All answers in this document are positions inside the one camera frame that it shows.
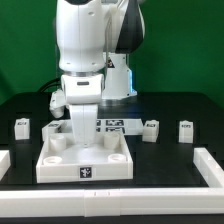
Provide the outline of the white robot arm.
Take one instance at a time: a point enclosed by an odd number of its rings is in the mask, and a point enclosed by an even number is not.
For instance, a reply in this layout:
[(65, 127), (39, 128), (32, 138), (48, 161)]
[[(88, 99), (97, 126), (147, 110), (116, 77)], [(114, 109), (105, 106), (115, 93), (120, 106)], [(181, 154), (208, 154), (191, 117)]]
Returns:
[(57, 0), (56, 40), (63, 95), (51, 108), (69, 109), (76, 143), (89, 146), (95, 142), (104, 58), (109, 53), (132, 53), (143, 42), (144, 33), (138, 0)]

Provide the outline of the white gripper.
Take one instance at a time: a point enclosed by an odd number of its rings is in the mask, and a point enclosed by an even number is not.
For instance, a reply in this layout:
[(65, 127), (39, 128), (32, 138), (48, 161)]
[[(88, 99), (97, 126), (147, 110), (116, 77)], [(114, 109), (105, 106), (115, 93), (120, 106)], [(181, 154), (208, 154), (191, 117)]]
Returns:
[(90, 146), (95, 142), (98, 103), (104, 89), (104, 76), (61, 76), (61, 88), (51, 95), (49, 109), (55, 118), (64, 115), (69, 105), (75, 142)]

